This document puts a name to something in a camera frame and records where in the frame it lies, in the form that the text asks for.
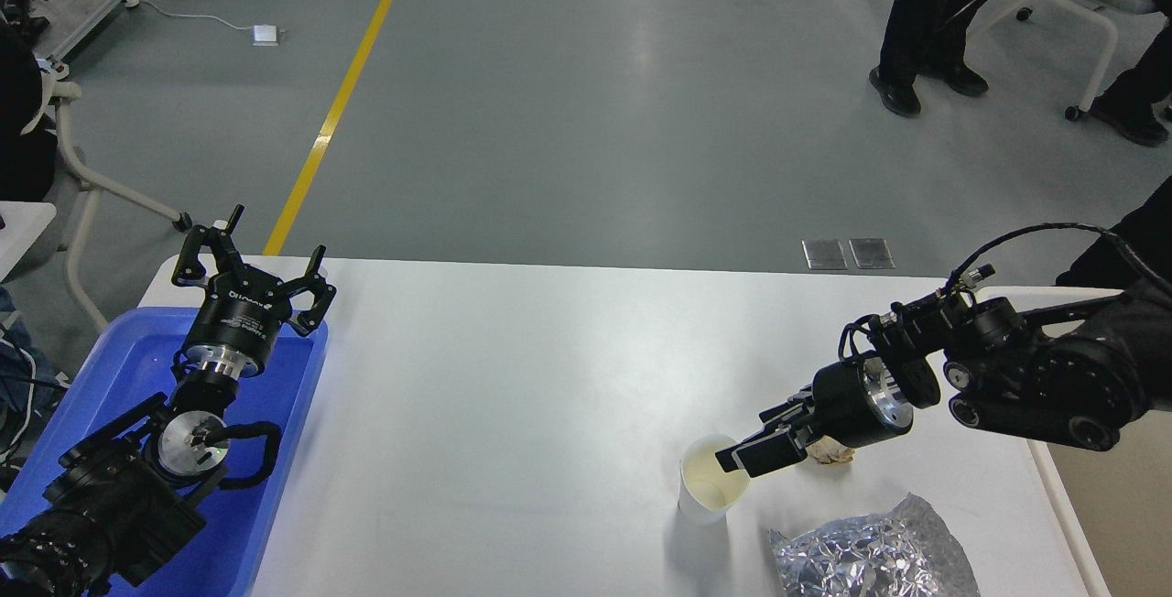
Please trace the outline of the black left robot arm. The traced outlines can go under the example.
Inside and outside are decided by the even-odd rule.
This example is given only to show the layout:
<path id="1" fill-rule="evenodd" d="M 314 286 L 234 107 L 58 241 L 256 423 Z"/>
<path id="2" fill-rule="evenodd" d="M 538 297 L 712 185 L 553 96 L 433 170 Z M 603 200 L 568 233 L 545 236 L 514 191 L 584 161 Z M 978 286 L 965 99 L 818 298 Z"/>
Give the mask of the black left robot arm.
<path id="1" fill-rule="evenodd" d="M 320 267 L 284 280 L 243 260 L 223 228 L 188 232 L 176 287 L 202 289 L 202 307 L 171 371 L 171 394 L 155 393 L 64 450 L 48 508 L 4 537 L 5 596 L 104 596 L 113 576 L 137 586 L 206 525 L 197 508 L 213 490 L 245 490 L 275 472 L 282 428 L 227 423 L 241 380 L 266 369 L 284 327 L 309 337 L 336 293 Z"/>

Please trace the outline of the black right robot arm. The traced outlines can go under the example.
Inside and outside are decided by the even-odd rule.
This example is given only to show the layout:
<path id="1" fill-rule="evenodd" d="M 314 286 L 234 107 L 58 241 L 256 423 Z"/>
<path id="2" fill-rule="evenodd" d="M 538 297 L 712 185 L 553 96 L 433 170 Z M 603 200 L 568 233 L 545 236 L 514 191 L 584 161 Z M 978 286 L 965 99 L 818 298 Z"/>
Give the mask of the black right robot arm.
<path id="1" fill-rule="evenodd" d="M 718 468 L 758 477 L 804 461 L 825 437 L 858 450 L 905 435 L 914 411 L 940 401 L 941 381 L 967 429 L 1110 450 L 1123 427 L 1168 411 L 1168 280 L 1120 235 L 1091 230 L 1137 283 L 1021 312 L 1006 297 L 977 300 L 993 267 L 968 255 L 941 289 L 846 323 L 837 361 L 762 412 L 756 434 L 715 452 Z"/>

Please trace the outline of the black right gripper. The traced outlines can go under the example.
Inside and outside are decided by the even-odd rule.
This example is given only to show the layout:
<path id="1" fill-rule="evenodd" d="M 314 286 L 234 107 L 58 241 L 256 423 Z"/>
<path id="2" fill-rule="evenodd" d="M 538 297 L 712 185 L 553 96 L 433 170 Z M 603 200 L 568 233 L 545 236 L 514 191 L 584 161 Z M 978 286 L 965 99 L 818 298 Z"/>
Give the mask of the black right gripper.
<path id="1" fill-rule="evenodd" d="M 722 472 L 747 472 L 751 479 L 782 472 L 808 459 L 812 435 L 854 450 L 902 436 L 912 429 L 914 409 L 883 359 L 866 354 L 823 367 L 811 388 L 758 418 L 759 433 L 714 452 Z"/>

